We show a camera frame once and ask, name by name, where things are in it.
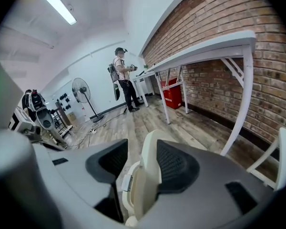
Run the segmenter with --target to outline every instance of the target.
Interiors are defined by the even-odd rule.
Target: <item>red container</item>
[[[165,82],[166,81],[161,81],[161,86],[162,88],[165,87]],[[173,78],[169,80],[168,85],[173,85],[177,82],[177,78]],[[181,98],[181,91],[180,91],[180,86],[175,86],[172,87],[168,90],[164,90],[164,98],[166,105],[171,107],[172,109],[177,109],[181,106],[182,104],[182,98]]]

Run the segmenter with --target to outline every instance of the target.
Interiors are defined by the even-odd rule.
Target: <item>black baseboard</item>
[[[145,94],[146,97],[152,96],[152,95],[153,95],[153,94]],[[122,104],[116,105],[115,107],[112,107],[112,108],[110,108],[110,109],[106,109],[106,110],[104,110],[104,111],[102,112],[102,114],[108,113],[108,112],[110,112],[110,111],[112,111],[112,110],[115,110],[115,109],[117,109],[117,108],[120,108],[120,107],[122,107],[122,106],[124,106],[124,105],[126,105],[126,103],[122,103]],[[96,115],[91,116],[90,119],[92,120],[92,119],[95,118],[95,117],[96,117]]]
[[[197,107],[195,105],[192,105],[192,104],[187,104],[188,105],[188,108],[190,110],[193,110],[205,117],[208,117],[209,119],[211,120],[214,120],[215,122],[229,128],[230,130],[233,130],[233,127],[235,125],[235,122],[231,121],[231,120],[228,120],[218,114],[215,114],[213,112],[210,112],[208,110],[205,110],[205,109],[202,109],[200,107]],[[264,152],[269,148],[270,144],[265,141],[264,139],[260,138],[259,136],[257,136],[256,134],[254,134],[253,132],[245,129],[244,127],[242,127],[242,129],[240,130],[239,134],[247,139],[248,141],[250,141],[251,143],[253,143],[255,146],[259,147],[261,150],[263,150]],[[276,149],[272,154],[271,156],[273,158],[275,158],[276,160],[279,160],[279,150]]]

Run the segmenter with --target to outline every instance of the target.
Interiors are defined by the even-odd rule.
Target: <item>white table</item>
[[[134,83],[134,87],[137,91],[137,93],[139,94],[139,98],[140,100],[142,100],[142,97],[143,97],[143,100],[144,100],[144,103],[145,103],[145,106],[148,107],[148,103],[147,103],[147,100],[146,100],[146,97],[145,97],[145,94],[144,94],[144,91],[142,89],[142,86],[140,84],[140,80],[141,79],[144,79],[144,78],[147,78],[147,77],[150,77],[154,75],[154,72],[153,71],[149,71],[148,73],[143,73],[142,75],[140,76],[137,76],[137,77],[134,77],[132,78],[133,80],[133,83]]]
[[[182,71],[182,66],[190,63],[202,62],[213,59],[220,59],[232,72],[232,75],[236,77],[241,86],[243,87],[243,96],[241,101],[241,106],[238,112],[238,116],[232,130],[232,133],[221,152],[221,155],[226,155],[232,146],[233,142],[236,140],[243,124],[245,117],[248,112],[252,86],[253,86],[253,58],[252,53],[255,50],[255,33],[253,31],[239,31],[223,36],[219,36],[205,42],[201,42],[197,45],[189,47],[181,52],[174,54],[173,56],[161,61],[160,63],[154,65],[146,72],[154,71],[158,82],[164,112],[166,115],[167,123],[170,123],[170,119],[167,112],[167,107],[165,104],[165,98],[163,91],[171,87],[182,85],[184,92],[184,103],[185,112],[188,113],[187,97],[185,92],[185,82]],[[232,58],[243,58],[244,59],[244,71],[242,71],[239,66],[235,63]],[[177,71],[177,82],[168,86],[170,69],[178,67]],[[161,87],[160,71],[167,70],[166,85]]]

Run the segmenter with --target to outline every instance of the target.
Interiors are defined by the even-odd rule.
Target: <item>brick wall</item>
[[[241,30],[256,33],[254,85],[244,127],[272,142],[286,127],[286,29],[267,0],[183,0],[146,46],[151,67],[199,42]],[[242,60],[235,59],[242,65]],[[190,104],[236,120],[242,87],[220,60],[185,67]],[[166,72],[161,72],[165,79]],[[159,89],[152,80],[156,93]]]

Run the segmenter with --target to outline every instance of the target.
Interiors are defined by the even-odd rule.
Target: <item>standing fan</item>
[[[91,103],[89,102],[90,100],[90,90],[87,85],[87,83],[82,79],[82,78],[75,78],[73,83],[72,83],[72,92],[74,97],[76,98],[77,101],[81,103],[88,103],[93,110],[95,114],[95,118],[92,120],[93,122],[98,122],[99,120],[103,119],[103,115],[97,115],[96,112],[94,111]]]

